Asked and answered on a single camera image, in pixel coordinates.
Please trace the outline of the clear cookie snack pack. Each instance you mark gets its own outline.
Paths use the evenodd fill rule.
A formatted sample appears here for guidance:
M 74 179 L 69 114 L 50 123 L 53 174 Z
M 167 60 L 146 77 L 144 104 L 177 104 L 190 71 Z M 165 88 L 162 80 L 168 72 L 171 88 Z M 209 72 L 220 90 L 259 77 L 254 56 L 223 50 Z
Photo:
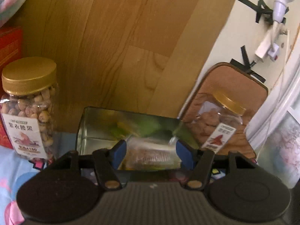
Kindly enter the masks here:
M 127 139 L 127 152 L 120 170 L 157 171 L 178 169 L 181 160 L 176 154 L 176 138 L 140 138 Z

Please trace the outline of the open black green box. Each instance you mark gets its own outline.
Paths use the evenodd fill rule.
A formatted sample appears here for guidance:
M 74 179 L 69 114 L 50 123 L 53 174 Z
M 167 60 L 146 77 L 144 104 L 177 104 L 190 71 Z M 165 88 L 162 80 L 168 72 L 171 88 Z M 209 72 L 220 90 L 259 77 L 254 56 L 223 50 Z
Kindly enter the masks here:
M 192 133 L 179 119 L 86 107 L 80 119 L 76 149 L 80 155 L 90 155 L 98 149 L 111 149 L 131 136 L 168 140 L 175 137 L 198 148 Z

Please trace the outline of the nut jar gold lid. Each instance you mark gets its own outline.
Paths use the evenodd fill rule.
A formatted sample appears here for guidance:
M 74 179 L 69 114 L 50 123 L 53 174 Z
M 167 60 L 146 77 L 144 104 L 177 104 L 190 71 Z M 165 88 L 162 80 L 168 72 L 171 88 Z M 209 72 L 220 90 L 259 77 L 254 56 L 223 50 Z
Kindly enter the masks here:
M 1 82 L 1 119 L 15 152 L 28 160 L 52 160 L 56 63 L 44 57 L 15 60 L 3 68 Z

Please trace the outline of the brown cushioned chair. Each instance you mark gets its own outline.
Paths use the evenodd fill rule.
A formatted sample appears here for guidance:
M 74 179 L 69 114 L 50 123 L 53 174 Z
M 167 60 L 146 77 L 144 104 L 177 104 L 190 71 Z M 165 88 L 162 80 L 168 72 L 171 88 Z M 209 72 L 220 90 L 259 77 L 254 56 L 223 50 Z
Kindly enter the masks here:
M 227 155 L 229 151 L 235 150 L 249 159 L 254 159 L 256 153 L 247 140 L 246 126 L 266 100 L 269 93 L 267 87 L 232 64 L 220 62 L 211 67 L 181 114 L 181 120 L 192 131 L 199 145 L 208 138 L 206 133 L 211 133 L 216 127 L 215 112 L 211 117 L 205 115 L 204 119 L 199 113 L 204 102 L 212 99 L 214 92 L 224 93 L 230 100 L 245 109 L 241 117 L 243 124 L 237 128 L 235 134 L 218 154 Z

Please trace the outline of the cartoon pig blue tablecloth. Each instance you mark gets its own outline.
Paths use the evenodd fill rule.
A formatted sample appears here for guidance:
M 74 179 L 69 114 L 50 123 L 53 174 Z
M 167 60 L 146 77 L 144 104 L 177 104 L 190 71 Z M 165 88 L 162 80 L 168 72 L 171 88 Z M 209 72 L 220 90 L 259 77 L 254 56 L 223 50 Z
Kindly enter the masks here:
M 63 159 L 54 170 L 1 148 L 1 224 L 32 219 L 47 224 L 74 220 L 89 212 L 98 198 L 97 186 Z

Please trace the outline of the wooden board panel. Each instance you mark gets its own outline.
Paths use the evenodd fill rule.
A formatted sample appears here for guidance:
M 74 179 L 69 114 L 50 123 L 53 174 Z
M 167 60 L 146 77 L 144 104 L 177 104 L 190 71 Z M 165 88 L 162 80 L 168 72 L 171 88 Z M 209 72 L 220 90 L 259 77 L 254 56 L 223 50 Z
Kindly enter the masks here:
M 56 127 L 87 106 L 178 116 L 235 0 L 26 0 L 23 55 L 57 64 Z

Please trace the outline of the white light bulb lamp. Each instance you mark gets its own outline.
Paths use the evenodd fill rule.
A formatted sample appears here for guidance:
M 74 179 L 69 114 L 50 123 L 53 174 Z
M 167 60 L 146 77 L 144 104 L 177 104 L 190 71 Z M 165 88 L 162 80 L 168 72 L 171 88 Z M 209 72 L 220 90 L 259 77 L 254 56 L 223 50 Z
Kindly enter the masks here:
M 272 61 L 275 61 L 279 55 L 279 45 L 276 43 L 280 30 L 282 27 L 282 21 L 284 15 L 287 12 L 288 4 L 294 0 L 274 0 L 272 20 L 273 25 L 268 30 L 263 41 L 260 43 L 255 51 L 256 57 L 262 62 L 269 57 Z

